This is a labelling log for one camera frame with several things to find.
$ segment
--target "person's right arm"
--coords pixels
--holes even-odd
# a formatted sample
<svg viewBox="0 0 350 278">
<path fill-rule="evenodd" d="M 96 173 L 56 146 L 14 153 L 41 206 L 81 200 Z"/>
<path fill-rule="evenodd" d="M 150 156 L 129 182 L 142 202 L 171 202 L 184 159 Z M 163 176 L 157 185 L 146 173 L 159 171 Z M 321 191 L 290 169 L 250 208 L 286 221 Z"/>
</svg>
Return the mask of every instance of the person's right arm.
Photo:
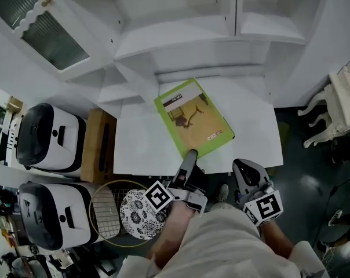
<svg viewBox="0 0 350 278">
<path fill-rule="evenodd" d="M 265 243 L 275 254 L 288 259 L 294 247 L 293 243 L 282 232 L 277 223 L 272 220 L 260 226 Z"/>
</svg>

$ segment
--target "yellow ring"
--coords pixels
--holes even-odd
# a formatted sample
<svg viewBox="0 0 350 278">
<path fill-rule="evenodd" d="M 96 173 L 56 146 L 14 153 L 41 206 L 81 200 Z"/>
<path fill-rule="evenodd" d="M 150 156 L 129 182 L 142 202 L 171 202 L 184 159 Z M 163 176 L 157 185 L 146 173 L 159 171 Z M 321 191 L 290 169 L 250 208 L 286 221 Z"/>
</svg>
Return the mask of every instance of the yellow ring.
<svg viewBox="0 0 350 278">
<path fill-rule="evenodd" d="M 102 185 L 101 187 L 99 187 L 99 189 L 94 193 L 94 195 L 92 196 L 92 199 L 90 201 L 90 204 L 89 204 L 89 220 L 90 220 L 90 223 L 92 224 L 92 227 L 94 228 L 94 231 L 104 239 L 104 241 L 108 242 L 109 244 L 112 244 L 114 246 L 118 246 L 118 247 L 123 247 L 123 248 L 133 248 L 133 247 L 138 247 L 138 246 L 141 246 L 143 244 L 145 244 L 146 242 L 148 242 L 149 240 L 146 240 L 144 241 L 143 243 L 140 243 L 138 245 L 131 245 L 131 246 L 124 246 L 124 245 L 118 245 L 118 244 L 115 244 L 109 240 L 107 240 L 105 237 L 103 237 L 101 234 L 99 234 L 99 232 L 97 231 L 97 229 L 95 228 L 94 226 L 94 222 L 92 221 L 92 214 L 91 214 L 91 210 L 92 210 L 92 204 L 93 204 L 93 199 L 95 198 L 96 194 L 104 187 L 106 187 L 108 184 L 113 184 L 113 183 L 117 183 L 117 182 L 129 182 L 129 183 L 134 183 L 134 184 L 137 184 L 139 186 L 141 186 L 142 188 L 144 189 L 148 189 L 146 186 L 144 186 L 143 184 L 140 184 L 138 182 L 135 182 L 135 181 L 132 181 L 132 180 L 126 180 L 126 179 L 120 179 L 120 180 L 113 180 L 113 181 L 110 181 L 104 185 Z"/>
</svg>

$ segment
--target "desk surface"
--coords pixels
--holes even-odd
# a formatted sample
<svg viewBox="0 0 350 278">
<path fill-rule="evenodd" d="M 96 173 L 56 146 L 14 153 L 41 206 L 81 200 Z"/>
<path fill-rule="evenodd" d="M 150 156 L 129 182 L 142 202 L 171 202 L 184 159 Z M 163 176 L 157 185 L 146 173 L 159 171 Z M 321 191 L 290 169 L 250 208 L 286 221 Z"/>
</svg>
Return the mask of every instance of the desk surface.
<svg viewBox="0 0 350 278">
<path fill-rule="evenodd" d="M 236 158 L 264 167 L 283 164 L 278 125 L 263 78 L 215 76 L 197 80 L 235 133 L 232 141 L 200 158 L 200 168 L 206 173 L 231 172 Z M 180 83 L 160 85 L 159 94 Z M 175 175 L 182 161 L 159 114 L 118 120 L 114 173 Z"/>
</svg>

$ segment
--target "black pants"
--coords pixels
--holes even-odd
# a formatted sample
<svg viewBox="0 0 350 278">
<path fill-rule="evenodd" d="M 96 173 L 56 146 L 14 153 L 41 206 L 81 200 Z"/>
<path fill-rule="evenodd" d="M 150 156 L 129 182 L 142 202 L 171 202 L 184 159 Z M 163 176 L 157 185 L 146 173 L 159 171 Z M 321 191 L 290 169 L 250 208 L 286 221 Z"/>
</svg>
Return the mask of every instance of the black pants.
<svg viewBox="0 0 350 278">
<path fill-rule="evenodd" d="M 336 138 L 337 145 L 332 151 L 332 158 L 336 163 L 350 160 L 350 136 Z"/>
</svg>

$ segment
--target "floral stool cushion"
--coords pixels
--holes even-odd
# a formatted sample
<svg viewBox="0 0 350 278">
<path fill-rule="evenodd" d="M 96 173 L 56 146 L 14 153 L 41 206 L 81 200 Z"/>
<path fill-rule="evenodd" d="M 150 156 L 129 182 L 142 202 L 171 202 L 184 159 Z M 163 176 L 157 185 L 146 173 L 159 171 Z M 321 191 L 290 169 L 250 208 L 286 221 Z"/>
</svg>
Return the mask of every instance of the floral stool cushion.
<svg viewBox="0 0 350 278">
<path fill-rule="evenodd" d="M 119 216 L 126 231 L 138 239 L 149 240 L 161 232 L 166 214 L 155 212 L 145 201 L 145 190 L 133 189 L 123 198 Z"/>
</svg>

